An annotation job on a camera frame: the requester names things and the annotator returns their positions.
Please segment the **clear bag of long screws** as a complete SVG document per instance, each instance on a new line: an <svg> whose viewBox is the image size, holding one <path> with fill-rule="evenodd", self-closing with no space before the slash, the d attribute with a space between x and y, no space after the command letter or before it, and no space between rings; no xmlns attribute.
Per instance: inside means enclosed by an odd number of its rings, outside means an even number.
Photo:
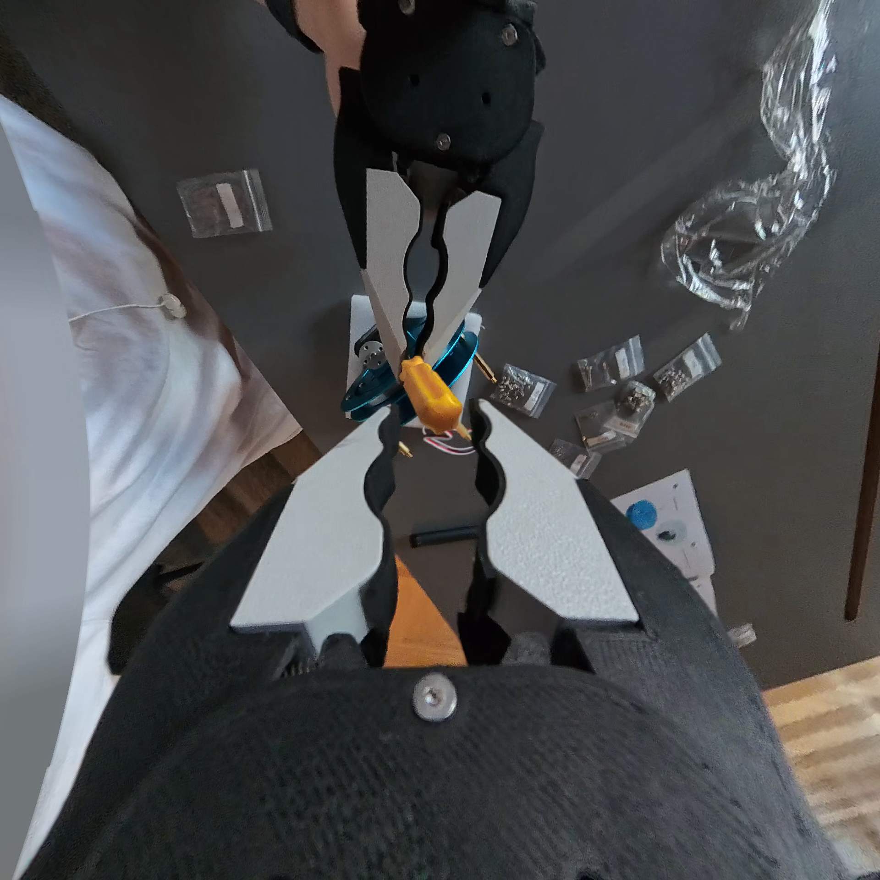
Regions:
<svg viewBox="0 0 880 880"><path fill-rule="evenodd" d="M577 360L577 370L587 392L613 388L644 373L644 348L640 335Z"/></svg>

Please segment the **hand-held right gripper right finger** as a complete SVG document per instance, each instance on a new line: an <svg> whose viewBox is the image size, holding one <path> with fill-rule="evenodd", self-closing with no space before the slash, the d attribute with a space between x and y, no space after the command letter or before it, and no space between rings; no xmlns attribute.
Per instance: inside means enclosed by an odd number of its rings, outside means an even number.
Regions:
<svg viewBox="0 0 880 880"><path fill-rule="evenodd" d="M637 632L636 606L582 483L489 401L469 408L487 510L457 616L468 666L500 665L520 636L553 653L569 633Z"/></svg>

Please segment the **clear bag of few screws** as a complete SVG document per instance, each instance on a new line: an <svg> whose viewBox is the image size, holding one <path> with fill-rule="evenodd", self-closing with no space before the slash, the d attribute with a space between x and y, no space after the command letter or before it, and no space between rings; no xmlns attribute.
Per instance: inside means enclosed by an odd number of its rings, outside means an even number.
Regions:
<svg viewBox="0 0 880 880"><path fill-rule="evenodd" d="M577 412L575 421L585 449L601 454L630 446L641 432L638 423L624 416L612 401Z"/></svg>

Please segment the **yellow handled screwdriver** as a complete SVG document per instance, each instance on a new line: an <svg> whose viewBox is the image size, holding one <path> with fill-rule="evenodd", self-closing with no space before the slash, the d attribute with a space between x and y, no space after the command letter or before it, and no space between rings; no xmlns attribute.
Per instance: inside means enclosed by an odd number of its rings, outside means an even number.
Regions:
<svg viewBox="0 0 880 880"><path fill-rule="evenodd" d="M400 380L418 421L434 434L457 431L463 405L421 357L401 362Z"/></svg>

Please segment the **person's left forearm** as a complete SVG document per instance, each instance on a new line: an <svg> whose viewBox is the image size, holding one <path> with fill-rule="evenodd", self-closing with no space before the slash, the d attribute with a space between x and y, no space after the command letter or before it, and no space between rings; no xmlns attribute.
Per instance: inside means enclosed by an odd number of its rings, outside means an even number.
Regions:
<svg viewBox="0 0 880 880"><path fill-rule="evenodd" d="M341 105L342 69L359 71L366 31L359 19L358 1L294 1L300 30L320 49L334 115Z"/></svg>

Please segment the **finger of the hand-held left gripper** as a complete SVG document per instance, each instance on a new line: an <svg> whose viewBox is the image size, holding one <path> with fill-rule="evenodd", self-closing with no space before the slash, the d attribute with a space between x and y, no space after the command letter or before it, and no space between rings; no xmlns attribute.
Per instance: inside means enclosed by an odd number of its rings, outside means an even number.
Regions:
<svg viewBox="0 0 880 880"><path fill-rule="evenodd" d="M366 171L363 280L388 363L408 358L404 320L412 302L406 262L422 228L422 205L395 170Z"/></svg>
<svg viewBox="0 0 880 880"><path fill-rule="evenodd" d="M439 270L426 296L426 320L416 345L425 361L440 359L481 292L500 210L500 197L474 191L449 205L434 226Z"/></svg>

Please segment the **printed instruction sheet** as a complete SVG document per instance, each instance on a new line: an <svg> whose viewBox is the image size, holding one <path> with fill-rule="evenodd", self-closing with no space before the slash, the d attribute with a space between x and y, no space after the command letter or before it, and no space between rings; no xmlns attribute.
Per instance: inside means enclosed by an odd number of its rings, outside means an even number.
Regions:
<svg viewBox="0 0 880 880"><path fill-rule="evenodd" d="M611 503L680 571L712 613L715 557L688 469L613 498Z"/></svg>

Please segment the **clear bag of short screws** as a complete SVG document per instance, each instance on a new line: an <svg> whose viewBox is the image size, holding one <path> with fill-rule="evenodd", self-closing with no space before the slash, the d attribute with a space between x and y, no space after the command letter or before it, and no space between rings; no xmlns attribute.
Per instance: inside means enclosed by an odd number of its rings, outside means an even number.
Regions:
<svg viewBox="0 0 880 880"><path fill-rule="evenodd" d="M490 400L533 419L539 418L556 383L510 363L503 365Z"/></svg>

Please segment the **clear bag of hex nuts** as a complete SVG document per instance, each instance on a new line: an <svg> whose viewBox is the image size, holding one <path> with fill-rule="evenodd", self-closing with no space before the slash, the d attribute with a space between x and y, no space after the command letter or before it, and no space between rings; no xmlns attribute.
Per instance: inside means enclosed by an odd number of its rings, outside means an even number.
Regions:
<svg viewBox="0 0 880 880"><path fill-rule="evenodd" d="M712 336L706 333L661 366L653 374L653 381L664 401L670 403L720 366L721 356Z"/></svg>

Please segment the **clear bag of tiny nuts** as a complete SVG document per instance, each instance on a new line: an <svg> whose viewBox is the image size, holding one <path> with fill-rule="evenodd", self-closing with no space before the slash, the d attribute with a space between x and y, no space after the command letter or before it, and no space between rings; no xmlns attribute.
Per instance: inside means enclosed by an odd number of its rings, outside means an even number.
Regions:
<svg viewBox="0 0 880 880"><path fill-rule="evenodd" d="M601 463L602 455L582 445L556 438L549 453L560 461L577 479L589 479Z"/></svg>

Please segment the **dark grey desk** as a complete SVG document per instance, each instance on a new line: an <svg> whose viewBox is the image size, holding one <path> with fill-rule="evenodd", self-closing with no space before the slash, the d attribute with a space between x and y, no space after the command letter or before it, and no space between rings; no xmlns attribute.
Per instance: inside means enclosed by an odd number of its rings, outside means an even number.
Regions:
<svg viewBox="0 0 880 880"><path fill-rule="evenodd" d="M543 446L578 440L576 361L639 334L653 371L710 332L721 365L599 466L608 497L688 468L728 627L766 686L878 655L878 546L844 619L878 355L878 2L841 3L837 179L744 329L676 283L673 221L781 163L760 66L799 2L538 2L544 125L521 233L477 303L484 358L556 382ZM362 291L321 60L256 2L2 2L2 30L321 451L351 426ZM176 183L256 168L273 230L192 237Z"/></svg>

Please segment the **black precision screwdriver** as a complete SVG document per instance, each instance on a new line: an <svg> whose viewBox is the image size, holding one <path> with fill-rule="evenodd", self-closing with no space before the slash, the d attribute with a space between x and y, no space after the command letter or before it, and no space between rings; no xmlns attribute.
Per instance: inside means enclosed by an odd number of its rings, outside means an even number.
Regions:
<svg viewBox="0 0 880 880"><path fill-rule="evenodd" d="M479 527L472 524L420 531L409 536L409 545L412 548L423 548L475 540L479 536L479 531Z"/></svg>

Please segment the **crumpled clear plastic wrap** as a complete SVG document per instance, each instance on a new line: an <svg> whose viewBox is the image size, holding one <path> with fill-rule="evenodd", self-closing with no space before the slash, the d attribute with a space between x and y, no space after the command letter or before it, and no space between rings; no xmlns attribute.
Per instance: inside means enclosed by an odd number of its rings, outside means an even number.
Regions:
<svg viewBox="0 0 880 880"><path fill-rule="evenodd" d="M837 5L810 2L761 70L760 122L783 169L714 187L676 219L661 246L675 280L730 313L732 332L744 328L767 281L815 224L835 181L827 115Z"/></svg>

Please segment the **empty clear zip bag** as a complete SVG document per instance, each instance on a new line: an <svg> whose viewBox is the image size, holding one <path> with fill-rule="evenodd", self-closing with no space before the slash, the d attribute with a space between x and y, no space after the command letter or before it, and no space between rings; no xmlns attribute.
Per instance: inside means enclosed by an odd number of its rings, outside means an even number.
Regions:
<svg viewBox="0 0 880 880"><path fill-rule="evenodd" d="M176 183L195 239L273 230L259 170L214 172Z"/></svg>

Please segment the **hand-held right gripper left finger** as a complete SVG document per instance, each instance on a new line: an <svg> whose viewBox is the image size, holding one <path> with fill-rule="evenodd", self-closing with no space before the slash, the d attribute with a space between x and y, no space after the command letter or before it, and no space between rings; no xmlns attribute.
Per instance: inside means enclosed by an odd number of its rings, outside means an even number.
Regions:
<svg viewBox="0 0 880 880"><path fill-rule="evenodd" d="M383 666L398 603L384 508L395 490L401 421L381 407L293 484L232 615L238 633L293 633L318 658L349 636Z"/></svg>

